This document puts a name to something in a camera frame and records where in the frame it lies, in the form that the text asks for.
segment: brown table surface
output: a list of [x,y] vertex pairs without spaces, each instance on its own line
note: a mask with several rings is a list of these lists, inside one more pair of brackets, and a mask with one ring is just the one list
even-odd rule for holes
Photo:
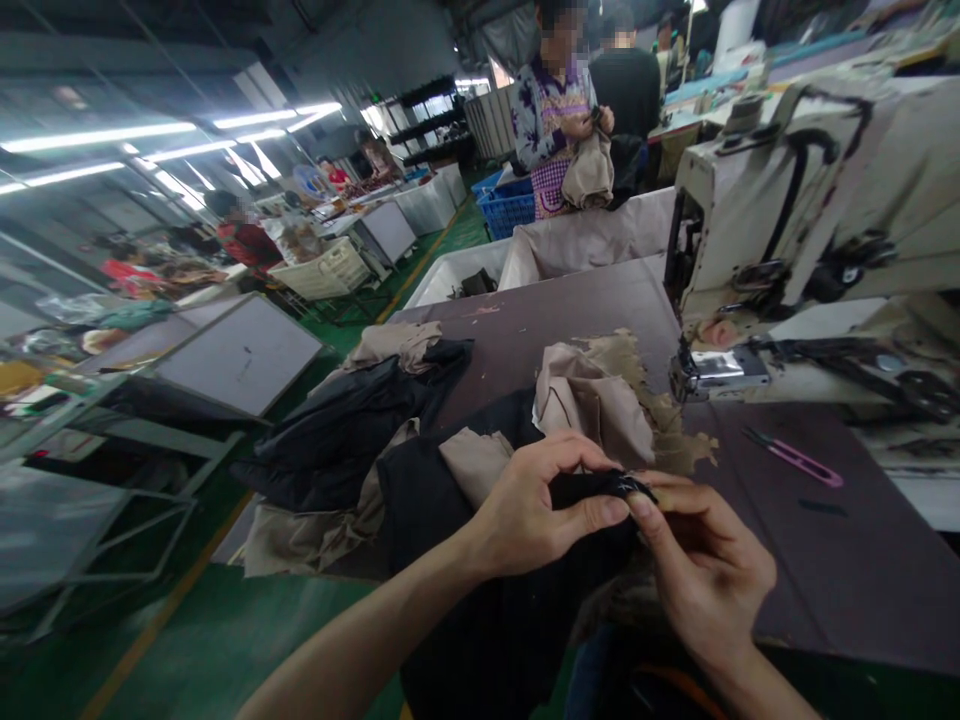
[[[679,330],[659,280],[642,260],[493,295],[397,313],[440,320],[444,337],[473,338],[473,360],[439,423],[534,383],[543,348],[628,328],[654,392],[668,390]],[[750,442],[745,426],[839,472],[830,489]],[[684,430],[720,442],[718,466],[695,480],[716,487],[775,555],[777,587],[758,638],[813,652],[960,675],[960,560],[827,405],[688,405]]]

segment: sewing machine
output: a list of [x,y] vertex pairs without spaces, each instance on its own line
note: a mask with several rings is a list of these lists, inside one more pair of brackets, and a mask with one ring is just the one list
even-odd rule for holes
[[674,394],[899,413],[960,456],[960,78],[819,77],[766,125],[741,102],[677,176]]

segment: hair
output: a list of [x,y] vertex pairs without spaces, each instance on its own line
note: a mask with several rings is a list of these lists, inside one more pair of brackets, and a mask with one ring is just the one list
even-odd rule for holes
[[240,205],[240,198],[226,190],[211,190],[204,194],[203,204],[210,208],[214,215],[226,217]]
[[130,258],[139,255],[140,248],[130,243],[117,243],[110,251],[110,257],[118,262],[126,262]]
[[620,33],[632,33],[637,29],[633,20],[633,10],[623,5],[603,14],[604,40],[613,40]]
[[560,18],[575,7],[586,6],[586,2],[587,0],[537,0],[543,29],[553,30],[554,25]]

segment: plaid apron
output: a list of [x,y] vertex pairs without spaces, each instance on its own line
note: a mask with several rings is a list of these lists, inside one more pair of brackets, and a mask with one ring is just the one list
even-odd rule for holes
[[[541,83],[537,83],[537,91],[540,96],[543,137],[548,137],[558,130],[565,117],[590,112],[590,105],[583,94],[583,82],[573,84],[569,76],[567,76],[567,87],[563,95],[548,95],[544,92]],[[576,146],[568,144],[530,174],[537,205],[537,220],[572,212],[573,208],[563,199],[561,188],[567,168],[570,167],[576,154]]]

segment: scissors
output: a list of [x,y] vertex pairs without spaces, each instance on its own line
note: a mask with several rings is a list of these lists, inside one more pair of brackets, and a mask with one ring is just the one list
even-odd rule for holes
[[816,478],[824,485],[828,485],[832,488],[843,487],[843,478],[837,473],[830,468],[826,468],[820,463],[811,460],[806,455],[794,450],[786,443],[749,427],[743,429],[743,434],[758,445],[765,447],[781,460],[786,460],[794,467],[800,468],[807,475]]

